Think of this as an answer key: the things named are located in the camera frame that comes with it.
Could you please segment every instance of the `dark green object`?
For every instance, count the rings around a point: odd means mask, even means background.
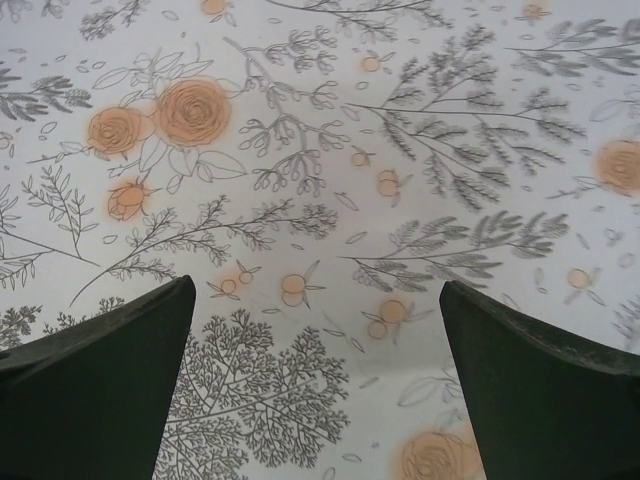
[[[640,479],[640,357],[458,282],[444,324],[488,480]]]
[[[194,303],[183,277],[1,352],[0,479],[151,479]]]

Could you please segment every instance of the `printed pattern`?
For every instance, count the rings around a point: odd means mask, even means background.
[[[157,480],[484,478],[444,281],[640,353],[640,18],[500,3],[0,0],[0,350],[189,274]]]

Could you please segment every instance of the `orange rose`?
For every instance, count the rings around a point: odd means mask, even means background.
[[[467,480],[482,471],[482,463],[460,438],[428,432],[405,445],[396,470],[398,480]]]
[[[181,147],[208,145],[229,123],[231,103],[213,80],[184,80],[158,100],[156,124],[170,143]]]
[[[87,143],[106,155],[125,153],[151,133],[151,121],[139,111],[107,108],[91,119]]]
[[[622,195],[640,191],[640,144],[617,140],[607,143],[596,156],[598,178]]]
[[[118,221],[129,220],[142,210],[150,193],[140,183],[129,183],[113,190],[109,197],[109,216]]]

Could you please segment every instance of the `small leaf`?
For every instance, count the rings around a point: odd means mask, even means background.
[[[429,400],[440,388],[435,377],[423,377],[412,381],[398,397],[399,407],[414,407]]]
[[[360,114],[356,110],[354,110],[353,108],[342,106],[342,107],[340,107],[340,110],[342,110],[342,113],[344,113],[351,120],[353,120],[355,122],[359,122],[360,121]]]
[[[190,177],[198,162],[198,151],[195,148],[174,148],[169,152],[169,165],[174,172]]]
[[[344,193],[344,192],[342,192],[342,193],[335,192],[334,195],[335,195],[336,199],[341,204],[343,204],[345,207],[347,207],[348,209],[353,210],[354,212],[357,212],[357,211],[360,210],[358,208],[358,205],[356,205],[356,202],[351,200],[346,193]]]
[[[311,278],[311,275],[313,275],[313,272],[316,271],[316,268],[318,268],[318,265],[320,264],[320,260],[316,260],[315,262],[313,262],[313,264],[307,269],[307,271],[304,274],[304,279],[308,282],[309,279]]]
[[[178,20],[180,20],[180,17],[178,17],[178,14],[172,10],[163,10],[162,16],[167,20],[171,20],[172,22],[177,22]]]
[[[357,341],[355,338],[351,338],[350,340],[351,340],[351,345],[353,345],[360,352],[364,353],[364,348],[362,348],[362,345],[360,344],[359,341]]]
[[[80,153],[84,149],[84,145],[78,142],[60,142],[60,148],[65,153]]]
[[[589,116],[589,120],[592,122],[604,122],[613,117],[616,117],[627,109],[626,102],[621,100],[609,100],[607,102],[597,105]]]
[[[353,243],[359,242],[360,240],[362,240],[364,237],[367,236],[367,232],[360,232],[360,233],[356,233],[355,235],[351,235],[346,242],[347,245],[351,245]]]
[[[180,188],[180,184],[182,184],[183,178],[184,177],[180,174],[171,177],[171,180],[169,180],[169,183],[167,183],[167,192],[169,192],[171,195],[175,194]]]
[[[116,68],[115,70],[111,70],[96,80],[96,83],[93,84],[93,89],[104,90],[105,88],[113,87],[127,78],[129,73],[130,70],[127,68]]]
[[[602,298],[600,298],[600,296],[599,296],[597,293],[592,292],[591,290],[589,290],[589,291],[587,292],[587,295],[589,296],[589,298],[590,298],[591,300],[593,300],[594,302],[596,302],[596,303],[598,303],[598,304],[602,305],[603,307],[606,307],[606,306],[607,306],[607,304],[606,304],[606,303],[604,303],[604,300],[602,300]]]
[[[45,123],[40,129],[40,133],[42,133],[43,135],[51,133],[56,129],[57,126],[58,126],[58,122]]]
[[[329,330],[328,328],[323,328],[323,330],[329,335],[333,335],[334,337],[344,337],[344,332],[339,332],[337,330]]]
[[[343,459],[345,459],[347,462],[351,462],[351,463],[362,463],[362,459],[357,456],[355,453],[345,453],[342,456]]]
[[[159,136],[152,135],[147,138],[142,144],[140,152],[140,164],[138,165],[140,172],[144,173],[155,167],[168,149],[169,146]]]
[[[373,320],[374,322],[382,322],[382,318],[380,318],[377,315],[374,315],[373,313],[367,313],[367,312],[360,312],[362,313],[362,315],[364,315],[365,317],[367,317],[369,320]]]
[[[335,480],[336,479],[336,469],[333,467],[329,467],[324,471],[322,475],[322,480]]]
[[[198,163],[207,165],[211,169],[212,178],[217,180],[228,180],[247,174],[247,170],[238,160],[217,150],[202,152],[198,157]]]

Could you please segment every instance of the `orange flower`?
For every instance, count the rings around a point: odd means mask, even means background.
[[[455,435],[428,432],[409,441],[402,450],[398,480],[466,480],[482,469],[473,445]]]
[[[640,191],[640,144],[609,142],[596,156],[598,178],[622,195]]]
[[[129,220],[142,211],[143,204],[150,194],[151,192],[141,183],[128,183],[113,190],[109,197],[109,216],[118,221]]]
[[[126,153],[151,133],[151,121],[139,111],[107,108],[91,119],[87,143],[105,155]]]
[[[156,123],[169,142],[194,147],[218,138],[230,116],[231,103],[215,81],[184,80],[158,100]]]

